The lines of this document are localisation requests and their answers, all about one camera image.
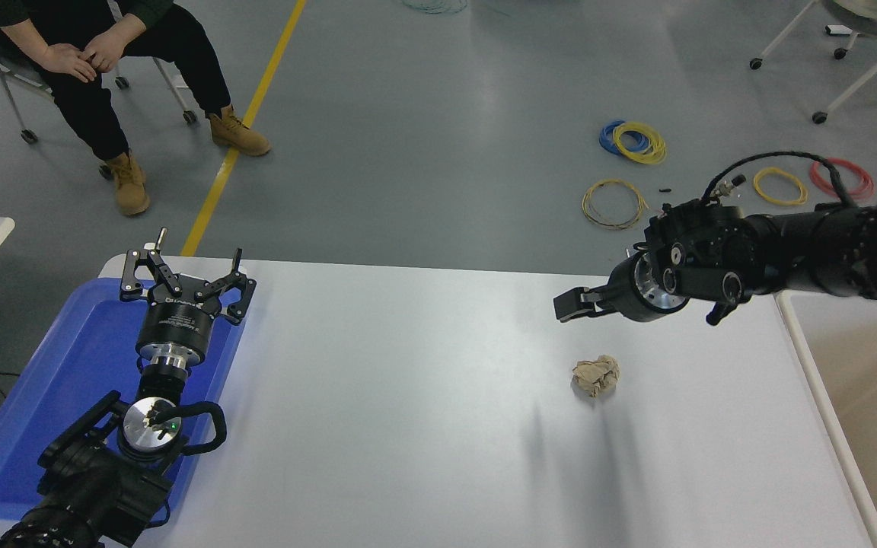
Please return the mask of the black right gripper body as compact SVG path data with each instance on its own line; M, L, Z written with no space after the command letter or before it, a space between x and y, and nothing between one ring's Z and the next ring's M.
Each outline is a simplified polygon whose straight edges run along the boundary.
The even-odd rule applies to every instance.
M630 259L614 267L604 289L604 309L608 313L618 313L636 322L650 322L653 312L649 309L636 283L636 267L642 254L634 254Z

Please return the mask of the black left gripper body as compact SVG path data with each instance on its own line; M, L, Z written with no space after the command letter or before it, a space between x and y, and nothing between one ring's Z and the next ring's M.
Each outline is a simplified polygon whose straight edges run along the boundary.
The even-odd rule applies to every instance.
M197 301L197 292L184 290L173 296L166 285L154 285L147 295L148 308L137 336L136 351L151 356L154 347L181 346L186 356L204 356L209 349L213 323L220 313L220 298Z

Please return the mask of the person's left hand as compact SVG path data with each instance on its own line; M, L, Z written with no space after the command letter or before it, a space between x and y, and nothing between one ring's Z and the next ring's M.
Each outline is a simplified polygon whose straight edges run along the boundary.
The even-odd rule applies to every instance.
M110 72L124 56L126 45L131 41L133 37L124 27L114 25L88 42L81 59L86 60L96 72Z

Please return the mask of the person's right hand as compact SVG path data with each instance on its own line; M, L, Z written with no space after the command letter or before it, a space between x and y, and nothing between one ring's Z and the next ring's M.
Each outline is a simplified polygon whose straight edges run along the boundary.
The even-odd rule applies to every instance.
M84 53L70 44L46 45L37 63L47 72L70 75L80 82L91 83L97 79L97 72L84 59Z

